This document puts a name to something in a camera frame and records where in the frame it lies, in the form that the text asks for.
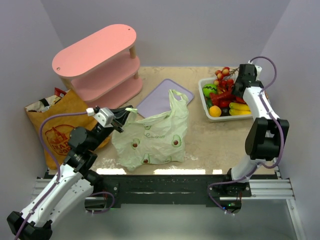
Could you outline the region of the brown Trader Joe's bag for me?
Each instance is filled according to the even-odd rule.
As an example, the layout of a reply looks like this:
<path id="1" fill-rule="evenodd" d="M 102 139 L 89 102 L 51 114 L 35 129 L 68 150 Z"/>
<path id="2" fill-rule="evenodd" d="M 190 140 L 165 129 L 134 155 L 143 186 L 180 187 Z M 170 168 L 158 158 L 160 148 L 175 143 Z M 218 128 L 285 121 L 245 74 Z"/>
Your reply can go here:
<path id="1" fill-rule="evenodd" d="M 87 108 L 87 104 L 73 90 L 69 90 L 63 98 L 53 94 L 26 106 L 24 109 L 36 132 L 39 133 L 41 124 L 47 118 L 58 114 L 85 112 Z M 43 142 L 61 165 L 70 150 L 68 141 L 71 131 L 76 127 L 91 130 L 96 123 L 97 121 L 87 114 L 51 119 L 45 123 L 42 129 Z"/>

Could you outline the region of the light green plastic bag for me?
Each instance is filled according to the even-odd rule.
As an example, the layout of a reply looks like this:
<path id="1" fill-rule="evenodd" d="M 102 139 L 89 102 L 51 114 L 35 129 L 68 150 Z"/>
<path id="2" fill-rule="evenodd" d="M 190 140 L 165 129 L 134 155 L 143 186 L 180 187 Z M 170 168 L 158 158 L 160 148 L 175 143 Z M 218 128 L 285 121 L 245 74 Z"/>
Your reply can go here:
<path id="1" fill-rule="evenodd" d="M 185 160 L 185 138 L 188 131 L 188 97 L 174 89 L 168 91 L 170 110 L 137 120 L 138 110 L 126 107 L 129 114 L 111 142 L 117 162 L 128 171 L 142 165 L 164 165 Z"/>

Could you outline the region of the red Chuba chips bag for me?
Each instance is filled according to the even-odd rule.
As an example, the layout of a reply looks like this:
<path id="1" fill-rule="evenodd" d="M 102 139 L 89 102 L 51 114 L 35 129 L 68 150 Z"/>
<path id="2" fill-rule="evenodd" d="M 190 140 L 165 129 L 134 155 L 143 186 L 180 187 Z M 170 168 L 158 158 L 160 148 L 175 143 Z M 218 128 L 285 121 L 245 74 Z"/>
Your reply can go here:
<path id="1" fill-rule="evenodd" d="M 58 98 L 63 98 L 65 95 L 67 94 L 67 92 L 55 87 L 54 88 L 54 95 Z"/>

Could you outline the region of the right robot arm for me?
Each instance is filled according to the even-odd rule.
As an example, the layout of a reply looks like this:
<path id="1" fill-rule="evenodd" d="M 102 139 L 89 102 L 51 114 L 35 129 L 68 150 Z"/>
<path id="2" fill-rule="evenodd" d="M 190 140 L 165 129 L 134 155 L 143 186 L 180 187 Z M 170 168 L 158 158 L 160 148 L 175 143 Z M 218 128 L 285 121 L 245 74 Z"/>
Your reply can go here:
<path id="1" fill-rule="evenodd" d="M 255 171 L 263 166 L 273 169 L 279 165 L 290 124 L 281 119 L 267 100 L 260 70 L 250 63 L 240 64 L 232 93 L 242 98 L 251 110 L 253 124 L 245 140 L 245 156 L 230 169 L 231 185 L 247 183 Z"/>

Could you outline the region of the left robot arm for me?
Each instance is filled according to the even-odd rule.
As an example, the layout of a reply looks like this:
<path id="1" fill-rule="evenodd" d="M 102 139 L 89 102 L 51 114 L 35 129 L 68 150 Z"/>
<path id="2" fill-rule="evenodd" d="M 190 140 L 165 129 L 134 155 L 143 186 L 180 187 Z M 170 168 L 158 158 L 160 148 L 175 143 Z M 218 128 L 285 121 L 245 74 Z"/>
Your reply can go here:
<path id="1" fill-rule="evenodd" d="M 70 147 L 64 162 L 41 193 L 21 211 L 12 211 L 7 217 L 11 232 L 17 240 L 48 240 L 57 223 L 86 197 L 101 188 L 104 178 L 91 170 L 97 155 L 94 150 L 113 132 L 123 132 L 133 106 L 109 109 L 87 108 L 85 114 L 97 123 L 88 130 L 74 128 L 69 135 Z"/>

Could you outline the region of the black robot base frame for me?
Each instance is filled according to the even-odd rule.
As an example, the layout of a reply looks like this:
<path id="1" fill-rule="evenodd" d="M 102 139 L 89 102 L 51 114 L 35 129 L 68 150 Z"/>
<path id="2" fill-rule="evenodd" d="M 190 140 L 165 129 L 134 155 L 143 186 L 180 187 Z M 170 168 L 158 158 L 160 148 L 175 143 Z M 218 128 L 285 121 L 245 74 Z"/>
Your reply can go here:
<path id="1" fill-rule="evenodd" d="M 85 180 L 93 186 L 94 205 L 205 205 L 235 212 L 241 199 L 252 195 L 248 182 L 235 182 L 231 175 L 160 174 L 100 175 L 90 170 Z"/>

